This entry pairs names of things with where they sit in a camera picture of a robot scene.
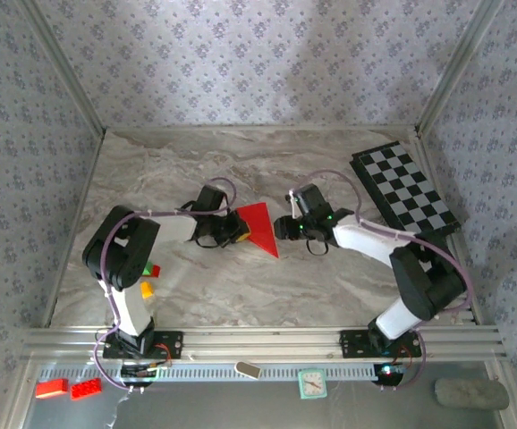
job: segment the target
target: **marble surface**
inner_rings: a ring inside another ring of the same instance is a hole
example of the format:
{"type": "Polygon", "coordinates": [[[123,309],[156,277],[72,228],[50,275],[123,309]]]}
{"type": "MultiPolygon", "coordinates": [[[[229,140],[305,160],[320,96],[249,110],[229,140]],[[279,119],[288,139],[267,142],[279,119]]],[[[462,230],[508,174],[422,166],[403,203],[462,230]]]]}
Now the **marble surface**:
{"type": "MultiPolygon", "coordinates": [[[[168,210],[194,199],[208,179],[231,178],[236,206],[267,202],[274,221],[290,213],[287,190],[320,168],[345,172],[360,186],[362,216],[380,215],[348,162],[351,154],[405,132],[371,130],[161,130],[109,132],[102,146],[52,320],[54,326],[112,322],[103,291],[81,251],[117,204],[168,210]]],[[[352,189],[316,180],[334,209],[355,207],[352,189]]],[[[396,298],[389,268],[357,252],[325,257],[304,242],[278,241],[280,259],[252,243],[224,249],[193,242],[156,243],[150,260],[162,273],[148,306],[158,326],[365,325],[396,298]]]]}

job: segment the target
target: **patterned wallpaper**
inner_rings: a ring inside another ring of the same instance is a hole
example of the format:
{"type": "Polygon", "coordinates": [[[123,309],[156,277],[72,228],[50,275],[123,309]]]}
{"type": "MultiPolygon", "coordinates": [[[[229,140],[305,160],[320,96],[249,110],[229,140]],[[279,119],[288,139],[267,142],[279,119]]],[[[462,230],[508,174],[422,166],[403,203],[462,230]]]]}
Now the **patterned wallpaper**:
{"type": "Polygon", "coordinates": [[[0,407],[41,323],[96,139],[28,23],[0,0],[0,407]]]}
{"type": "Polygon", "coordinates": [[[517,367],[517,0],[505,2],[428,144],[465,222],[480,303],[517,367]]]}
{"type": "Polygon", "coordinates": [[[103,123],[412,124],[479,0],[39,0],[103,123]]]}

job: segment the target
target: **red triangular block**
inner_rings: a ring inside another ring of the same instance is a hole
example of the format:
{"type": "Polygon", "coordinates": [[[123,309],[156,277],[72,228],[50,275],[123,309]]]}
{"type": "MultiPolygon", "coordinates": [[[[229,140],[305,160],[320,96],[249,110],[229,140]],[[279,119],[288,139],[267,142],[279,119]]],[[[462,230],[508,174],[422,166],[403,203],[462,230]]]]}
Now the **red triangular block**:
{"type": "Polygon", "coordinates": [[[251,204],[250,206],[237,208],[241,219],[247,223],[250,229],[249,241],[256,244],[273,257],[278,257],[275,232],[268,215],[267,203],[251,204]]]}

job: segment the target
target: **black and white checkerboard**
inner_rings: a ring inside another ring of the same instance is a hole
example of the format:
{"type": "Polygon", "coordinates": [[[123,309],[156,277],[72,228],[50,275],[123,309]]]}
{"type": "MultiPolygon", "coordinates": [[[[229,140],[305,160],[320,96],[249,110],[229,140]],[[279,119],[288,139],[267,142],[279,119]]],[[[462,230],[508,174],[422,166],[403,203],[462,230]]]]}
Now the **black and white checkerboard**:
{"type": "Polygon", "coordinates": [[[390,227],[446,236],[461,226],[399,142],[352,158],[350,165],[390,227]]]}

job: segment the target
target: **mounting plate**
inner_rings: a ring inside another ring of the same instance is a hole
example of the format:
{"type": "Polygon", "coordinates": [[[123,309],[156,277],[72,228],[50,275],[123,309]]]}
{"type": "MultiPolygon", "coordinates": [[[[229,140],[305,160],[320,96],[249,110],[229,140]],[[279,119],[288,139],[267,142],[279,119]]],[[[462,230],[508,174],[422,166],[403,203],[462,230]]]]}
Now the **mounting plate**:
{"type": "MultiPolygon", "coordinates": [[[[183,332],[181,331],[154,331],[153,332],[153,344],[165,344],[171,352],[171,359],[181,358],[181,352],[183,348],[183,332]]],[[[131,353],[126,351],[120,341],[114,333],[110,334],[106,338],[106,345],[103,353],[104,359],[135,359],[137,356],[133,356],[131,353]]],[[[165,360],[166,352],[165,349],[152,347],[151,350],[142,356],[141,359],[154,359],[154,360],[165,360]]]]}
{"type": "Polygon", "coordinates": [[[352,329],[340,331],[340,346],[342,357],[352,358],[395,358],[398,350],[405,347],[410,351],[412,358],[421,356],[420,341],[415,332],[407,332],[398,338],[389,350],[378,353],[370,344],[367,329],[352,329]]]}

